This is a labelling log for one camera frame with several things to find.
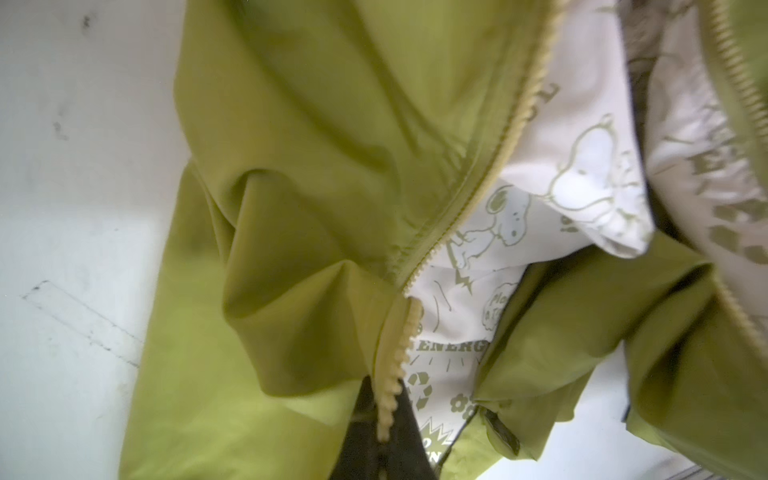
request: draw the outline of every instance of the zipper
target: zipper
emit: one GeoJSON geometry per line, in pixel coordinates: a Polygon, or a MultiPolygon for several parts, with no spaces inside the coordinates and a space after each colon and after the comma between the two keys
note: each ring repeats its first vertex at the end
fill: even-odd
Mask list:
{"type": "MultiPolygon", "coordinates": [[[[429,261],[438,253],[438,251],[440,251],[442,246],[445,245],[448,239],[467,220],[472,212],[475,211],[475,208],[488,193],[493,182],[495,182],[496,178],[501,173],[507,159],[509,159],[512,151],[517,146],[523,128],[528,123],[530,113],[533,111],[536,94],[541,89],[541,85],[547,73],[547,67],[550,63],[557,34],[563,23],[565,7],[568,2],[569,0],[553,0],[548,11],[544,13],[543,27],[541,29],[543,34],[541,40],[538,42],[538,45],[535,46],[535,52],[531,56],[531,64],[528,69],[529,74],[524,79],[524,84],[521,88],[518,101],[507,116],[500,141],[494,150],[494,157],[491,163],[485,168],[485,172],[481,176],[480,181],[470,193],[469,198],[464,202],[461,210],[454,216],[437,240],[432,242],[432,246],[427,254],[416,264],[416,267],[406,277],[402,288],[402,293],[405,296],[408,295],[415,279],[427,267],[429,261]]],[[[421,303],[416,298],[411,298],[410,300],[412,305],[402,331],[400,342],[398,343],[394,355],[390,361],[388,361],[389,371],[386,373],[387,378],[384,381],[384,392],[382,392],[381,397],[377,399],[376,402],[379,409],[376,435],[381,443],[387,443],[389,441],[389,430],[394,423],[393,414],[397,409],[396,396],[402,392],[399,380],[406,374],[405,370],[402,368],[402,364],[409,361],[407,351],[412,348],[412,339],[417,333],[419,322],[423,314],[421,303]]],[[[379,477],[386,478],[386,472],[383,469],[379,470],[379,477]]]]}
{"type": "MultiPolygon", "coordinates": [[[[700,10],[700,29],[707,33],[701,35],[702,50],[705,55],[714,55],[717,58],[718,66],[722,68],[723,76],[727,81],[727,87],[733,89],[742,110],[742,112],[727,111],[727,113],[729,117],[732,113],[736,113],[737,115],[734,115],[736,118],[741,113],[746,118],[746,123],[749,125],[747,130],[752,130],[756,146],[760,149],[756,154],[749,156],[766,160],[768,159],[768,108],[752,79],[749,67],[733,34],[728,1],[708,0],[701,2],[701,5],[703,8],[700,10]]],[[[726,92],[722,92],[722,85],[713,83],[718,94],[725,93],[727,96],[726,92]]],[[[717,296],[735,320],[737,329],[756,350],[763,368],[768,369],[768,338],[761,331],[760,325],[747,315],[721,277],[716,276],[715,284],[717,296]]]]}

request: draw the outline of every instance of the white surface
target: white surface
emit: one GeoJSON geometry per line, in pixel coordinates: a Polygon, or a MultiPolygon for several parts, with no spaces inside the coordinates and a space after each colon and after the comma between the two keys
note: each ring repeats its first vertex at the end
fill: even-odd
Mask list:
{"type": "MultiPolygon", "coordinates": [[[[0,0],[1,480],[117,478],[188,156],[171,94],[183,10],[182,0],[0,0]]],[[[541,462],[504,462],[484,478],[678,470],[646,475],[672,455],[624,432],[616,358],[541,462]]]]}

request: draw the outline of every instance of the yellow zipper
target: yellow zipper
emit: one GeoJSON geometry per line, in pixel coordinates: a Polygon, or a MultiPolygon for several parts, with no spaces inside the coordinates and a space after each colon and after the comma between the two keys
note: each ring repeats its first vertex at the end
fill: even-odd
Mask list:
{"type": "MultiPolygon", "coordinates": [[[[495,156],[491,163],[486,168],[480,182],[470,194],[469,199],[465,202],[464,206],[459,211],[458,215],[450,222],[448,227],[443,231],[442,235],[433,243],[429,252],[419,261],[415,269],[406,277],[402,292],[407,295],[411,290],[416,277],[426,268],[429,261],[435,256],[435,254],[442,248],[442,246],[448,241],[448,239],[456,232],[456,230],[467,220],[467,218],[475,211],[475,208],[483,197],[487,194],[488,189],[493,185],[498,175],[501,173],[502,168],[507,162],[507,159],[511,156],[512,151],[517,146],[517,143],[522,134],[523,128],[528,123],[528,118],[533,110],[536,94],[541,89],[541,84],[547,73],[547,66],[549,65],[552,50],[554,47],[557,33],[562,25],[565,15],[565,7],[569,0],[554,0],[551,3],[549,11],[546,13],[544,20],[543,35],[541,41],[536,47],[536,52],[532,55],[533,63],[530,67],[530,74],[525,79],[525,84],[521,90],[519,101],[515,105],[515,108],[510,112],[506,127],[504,129],[501,140],[498,142],[498,146],[495,149],[495,156]]],[[[419,321],[423,314],[421,303],[413,298],[411,299],[412,306],[410,308],[408,318],[404,331],[402,332],[401,341],[398,344],[397,350],[394,352],[393,358],[390,359],[388,364],[390,365],[389,371],[385,374],[387,379],[384,381],[384,391],[377,399],[377,405],[379,410],[378,422],[376,424],[376,434],[378,440],[381,443],[389,441],[389,430],[394,423],[394,411],[397,409],[396,396],[402,392],[402,387],[399,384],[399,380],[405,376],[405,371],[402,368],[404,362],[409,361],[407,351],[412,348],[412,339],[416,335],[416,330],[419,326],[419,321]]]]}
{"type": "MultiPolygon", "coordinates": [[[[743,113],[750,123],[750,129],[754,132],[757,146],[762,148],[761,157],[765,157],[765,153],[768,152],[768,108],[752,79],[748,65],[733,35],[728,2],[727,0],[709,0],[701,3],[704,8],[700,10],[700,27],[702,32],[707,32],[707,35],[701,35],[701,41],[704,44],[708,42],[711,46],[708,53],[717,56],[728,84],[734,90],[743,113]]],[[[703,50],[707,53],[706,45],[704,46],[703,50]]],[[[737,298],[719,277],[716,278],[716,286],[717,295],[735,319],[738,330],[758,352],[761,363],[768,369],[768,339],[760,331],[760,326],[757,325],[756,320],[746,314],[737,298]]]]}

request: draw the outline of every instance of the zipper teeth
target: zipper teeth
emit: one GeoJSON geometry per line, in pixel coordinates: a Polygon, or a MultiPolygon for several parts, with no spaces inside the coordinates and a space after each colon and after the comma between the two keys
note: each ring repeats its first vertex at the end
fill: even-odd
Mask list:
{"type": "Polygon", "coordinates": [[[768,339],[760,331],[754,320],[746,314],[736,296],[730,291],[720,275],[715,275],[717,296],[723,302],[726,310],[736,320],[738,330],[744,335],[747,343],[751,344],[760,358],[760,364],[768,371],[768,339]]]}
{"type": "Polygon", "coordinates": [[[714,47],[746,110],[747,117],[754,125],[760,146],[764,151],[768,151],[768,108],[747,70],[744,57],[732,33],[728,5],[724,0],[713,0],[709,10],[714,47]]]}
{"type": "MultiPolygon", "coordinates": [[[[440,236],[439,240],[432,246],[421,262],[419,262],[413,272],[411,272],[402,289],[405,294],[411,290],[416,277],[426,268],[429,261],[440,250],[442,245],[451,237],[451,235],[453,235],[458,227],[466,221],[467,217],[475,211],[477,204],[490,188],[492,182],[495,181],[517,145],[523,128],[527,124],[527,113],[532,111],[536,99],[535,95],[541,88],[541,83],[547,74],[547,66],[549,65],[552,56],[552,48],[557,38],[559,27],[563,22],[565,7],[568,2],[569,0],[554,0],[554,2],[552,2],[552,10],[548,13],[548,18],[545,20],[546,26],[543,39],[537,48],[537,52],[534,54],[534,60],[531,65],[531,74],[525,80],[521,100],[518,102],[518,106],[509,115],[507,128],[500,140],[496,157],[486,169],[480,184],[472,192],[469,200],[456,218],[451,222],[448,229],[440,236]]],[[[376,437],[381,443],[387,443],[390,438],[390,429],[395,422],[394,412],[398,407],[396,396],[402,392],[402,386],[399,381],[406,375],[406,371],[403,369],[402,364],[410,360],[408,350],[412,348],[412,339],[416,335],[419,328],[419,321],[424,312],[421,302],[418,299],[411,298],[411,302],[412,305],[409,310],[406,325],[403,328],[400,341],[394,352],[389,371],[386,373],[383,388],[384,392],[382,392],[381,398],[377,399],[379,417],[376,423],[376,437]]]]}
{"type": "Polygon", "coordinates": [[[404,294],[408,294],[416,278],[424,271],[429,265],[432,258],[440,251],[442,246],[448,241],[448,239],[458,230],[458,228],[469,218],[475,211],[478,203],[484,197],[490,186],[496,180],[496,177],[501,173],[502,168],[505,166],[507,159],[511,156],[512,151],[517,146],[523,128],[528,123],[528,112],[533,110],[534,103],[536,101],[536,93],[541,88],[541,84],[547,74],[547,66],[552,57],[552,49],[554,43],[557,40],[558,30],[565,17],[565,7],[570,0],[555,0],[552,5],[553,12],[550,14],[548,25],[545,27],[544,39],[538,47],[538,51],[541,52],[537,55],[531,66],[531,75],[525,81],[523,87],[523,93],[521,95],[521,101],[518,103],[518,107],[513,111],[509,119],[507,120],[507,129],[505,135],[502,136],[501,145],[498,149],[496,158],[491,162],[491,165],[485,172],[480,184],[475,188],[475,191],[470,196],[467,203],[459,212],[458,216],[451,222],[448,229],[440,236],[438,241],[432,246],[426,256],[416,266],[416,268],[409,275],[405,286],[402,288],[404,294]]]}

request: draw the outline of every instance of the green jacket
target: green jacket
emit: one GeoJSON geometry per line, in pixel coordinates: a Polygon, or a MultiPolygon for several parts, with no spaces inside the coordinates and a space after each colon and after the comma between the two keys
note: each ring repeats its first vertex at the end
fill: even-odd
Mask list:
{"type": "MultiPolygon", "coordinates": [[[[742,65],[768,100],[768,57],[756,46],[768,4],[704,3],[731,12],[742,65]]],[[[563,8],[188,2],[176,99],[193,157],[123,480],[324,480],[367,376],[377,435],[389,439],[420,317],[402,291],[515,149],[563,8]]],[[[731,478],[767,477],[766,337],[717,278],[662,233],[636,260],[590,247],[534,265],[475,389],[506,433],[477,415],[441,478],[474,478],[498,453],[537,458],[622,340],[633,432],[731,478]],[[541,361],[527,361],[533,354],[541,361]]]]}

